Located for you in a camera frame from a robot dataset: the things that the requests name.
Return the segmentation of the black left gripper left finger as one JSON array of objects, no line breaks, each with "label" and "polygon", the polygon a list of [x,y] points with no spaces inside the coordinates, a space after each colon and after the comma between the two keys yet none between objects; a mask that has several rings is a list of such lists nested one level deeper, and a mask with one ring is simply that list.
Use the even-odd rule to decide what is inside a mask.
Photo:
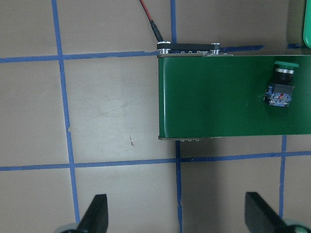
[{"label": "black left gripper left finger", "polygon": [[81,222],[79,233],[106,233],[108,228],[107,195],[95,195]]}]

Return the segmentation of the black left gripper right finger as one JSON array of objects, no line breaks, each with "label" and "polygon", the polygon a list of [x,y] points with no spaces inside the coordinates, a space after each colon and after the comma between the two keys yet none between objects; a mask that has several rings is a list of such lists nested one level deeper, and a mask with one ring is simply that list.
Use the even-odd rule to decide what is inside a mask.
[{"label": "black left gripper right finger", "polygon": [[244,221],[250,233],[280,233],[288,227],[257,192],[245,193]]}]

